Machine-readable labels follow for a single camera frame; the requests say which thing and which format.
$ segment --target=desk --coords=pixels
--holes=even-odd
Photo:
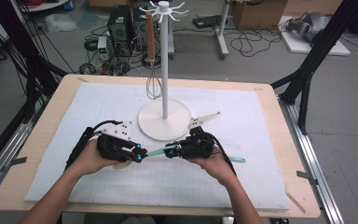
[[[29,139],[22,148],[19,158],[27,157],[27,162],[13,166],[0,186],[0,210],[29,210],[34,203],[24,201],[25,195],[34,179],[37,166],[45,149],[55,134],[62,116],[76,95],[82,82],[116,83],[144,85],[142,77],[96,77],[68,75],[56,90],[43,115],[34,127]],[[268,127],[271,144],[280,167],[290,210],[284,212],[260,212],[262,217],[318,217],[319,205],[308,179],[296,176],[296,171],[304,168],[297,154],[281,108],[273,89],[268,84],[231,83],[215,81],[170,79],[172,87],[207,88],[221,90],[254,91],[259,99],[263,116]],[[140,205],[112,205],[68,203],[64,211],[97,212],[124,214],[161,214],[191,216],[232,216],[231,209],[194,208]]]

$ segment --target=person's right hand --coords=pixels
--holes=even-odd
[[[213,150],[212,155],[208,159],[197,158],[187,160],[196,163],[202,169],[205,169],[211,177],[217,179],[223,186],[226,186],[233,178],[237,178],[225,161],[225,158],[218,147]]]

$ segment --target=stand base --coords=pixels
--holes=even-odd
[[[188,132],[191,113],[179,101],[168,100],[168,118],[162,118],[162,101],[156,100],[145,105],[138,116],[141,130],[151,138],[172,141]]]
[[[219,43],[220,52],[222,53],[220,55],[221,59],[224,59],[228,56],[228,49],[227,49],[225,38],[219,34],[219,29],[216,29],[216,37],[217,37],[217,42]]]

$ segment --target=white paper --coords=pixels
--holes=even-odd
[[[289,208],[254,92],[169,88],[169,97],[184,103],[194,118],[220,111],[219,117],[202,128],[216,136],[229,156],[246,159],[246,163],[233,164],[255,207],[269,211]],[[138,125],[138,113],[149,101],[145,86],[83,83],[42,158],[25,200],[38,201],[49,190],[86,127],[109,119],[131,121],[131,141],[148,151],[164,147],[167,142],[147,137]],[[226,190],[198,165],[164,155],[133,162],[122,170],[106,167],[83,176],[69,201],[231,207]]]

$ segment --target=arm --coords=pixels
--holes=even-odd
[[[56,223],[77,181],[83,175],[93,174],[119,161],[103,159],[97,150],[97,140],[91,140],[75,162],[65,170],[46,195],[20,220],[19,223]]]
[[[189,161],[205,169],[210,176],[216,178],[227,189],[234,217],[238,224],[263,223],[246,191],[243,189],[240,180],[231,171],[231,168],[219,151],[215,149],[208,159],[189,159]]]

